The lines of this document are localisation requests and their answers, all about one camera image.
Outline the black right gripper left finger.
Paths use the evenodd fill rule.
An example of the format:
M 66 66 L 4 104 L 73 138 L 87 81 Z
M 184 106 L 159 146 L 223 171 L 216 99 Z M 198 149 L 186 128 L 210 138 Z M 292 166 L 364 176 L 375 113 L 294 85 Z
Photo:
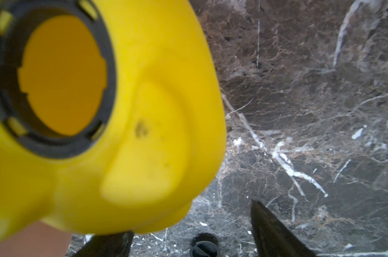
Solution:
M 132 231 L 93 236 L 73 257 L 129 257 L 134 236 Z

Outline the yellow piggy bank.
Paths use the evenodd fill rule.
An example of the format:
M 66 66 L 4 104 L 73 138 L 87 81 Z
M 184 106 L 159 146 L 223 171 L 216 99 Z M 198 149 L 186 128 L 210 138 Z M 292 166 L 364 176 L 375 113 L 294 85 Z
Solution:
M 218 172 L 225 112 L 189 1 L 0 1 L 0 242 L 164 230 Z

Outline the black round plug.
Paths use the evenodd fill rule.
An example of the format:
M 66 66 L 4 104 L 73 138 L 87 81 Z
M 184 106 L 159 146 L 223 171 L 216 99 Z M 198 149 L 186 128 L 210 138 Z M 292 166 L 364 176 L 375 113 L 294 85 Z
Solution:
M 190 257 L 220 257 L 217 237 L 211 233 L 200 233 L 191 241 Z

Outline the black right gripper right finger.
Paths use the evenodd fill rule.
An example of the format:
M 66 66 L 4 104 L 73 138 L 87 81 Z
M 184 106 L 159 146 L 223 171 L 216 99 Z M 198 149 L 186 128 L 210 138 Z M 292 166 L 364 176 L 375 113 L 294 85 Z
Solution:
M 260 201 L 251 203 L 252 235 L 260 257 L 316 257 Z

